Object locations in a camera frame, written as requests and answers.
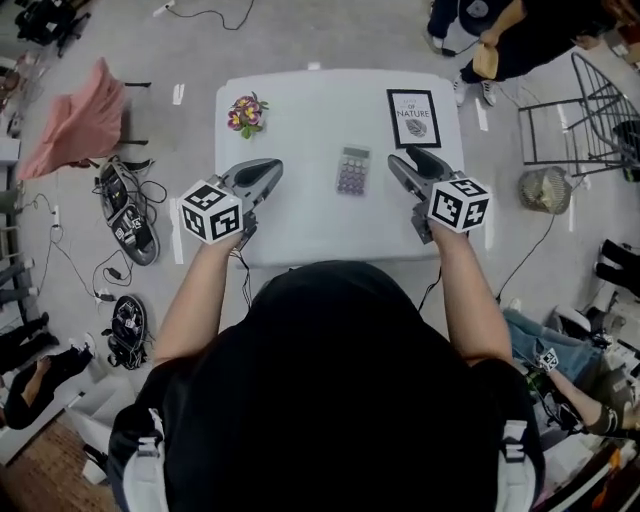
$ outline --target picture frame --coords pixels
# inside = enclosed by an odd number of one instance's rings
[[[387,89],[387,98],[396,149],[442,147],[431,91]]]

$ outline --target chair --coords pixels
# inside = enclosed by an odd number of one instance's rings
[[[17,178],[37,178],[63,165],[109,156],[118,143],[146,145],[147,140],[120,140],[120,134],[125,87],[150,85],[120,82],[100,58],[82,90],[53,100],[44,134],[20,166]]]
[[[18,39],[33,41],[41,46],[48,46],[56,41],[58,57],[62,57],[63,48],[70,37],[80,39],[75,32],[83,20],[91,18],[86,13],[76,18],[78,8],[89,0],[73,6],[68,0],[41,0],[30,4],[16,16],[15,23],[20,28]]]

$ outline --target gray floor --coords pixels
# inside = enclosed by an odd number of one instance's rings
[[[217,8],[231,25],[244,15],[248,1],[178,0],[177,10],[192,13]],[[178,19],[165,13],[153,18],[158,0],[100,0],[93,2],[93,18],[82,39],[64,59],[54,61],[42,77],[41,95],[28,111],[24,154],[42,132],[54,95],[77,90],[86,80],[97,57],[105,56],[114,75],[125,81],[153,81],[148,91],[133,91],[131,135],[149,138],[146,148],[125,152],[131,158],[157,160],[149,177],[165,185],[170,197],[180,195],[198,178],[213,173],[215,92],[231,78],[279,71],[306,69],[309,62],[324,68],[381,68],[434,73],[454,78],[470,57],[447,60],[433,55],[421,30],[427,8],[416,0],[256,0],[249,21],[239,32],[225,32],[214,15]],[[447,44],[461,48],[471,39],[454,31]],[[589,58],[600,66],[632,100],[640,100],[640,78],[603,45]],[[172,105],[176,83],[185,84],[181,106]],[[577,83],[568,55],[529,76],[503,84],[503,90],[521,105],[565,99],[577,94]],[[471,96],[478,94],[472,91]],[[546,230],[550,217],[524,210],[516,196],[516,182],[523,171],[522,144],[517,109],[502,93],[499,104],[488,112],[489,131],[481,131],[473,98],[460,110],[466,171],[490,185],[496,197],[492,225],[493,244],[485,249],[482,231],[472,235],[487,278],[497,290],[511,270]],[[549,117],[548,122],[557,119]],[[551,139],[549,144],[557,144]],[[90,283],[97,263],[117,249],[103,222],[98,198],[92,195],[93,170],[61,169],[29,181],[26,200],[39,192],[60,205],[64,238],[61,247],[70,251],[79,273]],[[505,303],[519,297],[523,310],[542,319],[556,304],[583,307],[600,283],[591,267],[600,241],[609,237],[640,245],[637,230],[638,193],[618,172],[590,179],[590,189],[575,192],[575,215],[558,217],[544,244],[504,291]],[[170,301],[187,270],[175,265],[170,247],[170,221],[160,208],[157,229],[163,245],[160,260],[134,269],[133,286],[147,304],[151,330],[156,332]],[[36,260],[32,272],[38,284],[44,272],[52,219],[44,208],[29,209],[20,218],[21,245]],[[197,243],[183,236],[185,259],[193,257]],[[438,262],[384,262],[389,272],[416,302],[438,273]],[[252,271],[253,289],[277,273]],[[240,287],[244,273],[232,271],[227,287],[223,325],[233,324],[246,311]],[[102,284],[97,279],[97,287]],[[100,352],[108,353],[99,333],[107,327],[109,305],[99,309],[87,295],[69,262],[55,249],[51,253],[46,281],[37,309],[51,315],[51,330],[60,338],[81,337],[91,332]],[[424,318],[446,330],[439,286],[428,298]],[[139,385],[144,372],[137,372]]]

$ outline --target pink towel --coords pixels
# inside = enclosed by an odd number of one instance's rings
[[[80,92],[53,100],[42,139],[20,165],[18,179],[37,178],[85,158],[108,156],[120,140],[124,89],[100,58]]]

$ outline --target white shoulder strap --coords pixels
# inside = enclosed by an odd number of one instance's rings
[[[164,485],[164,429],[158,411],[149,409],[157,434],[141,437],[124,468],[123,490],[129,512],[169,512]]]
[[[527,512],[533,506],[536,473],[522,445],[526,421],[508,420],[498,460],[496,512]]]

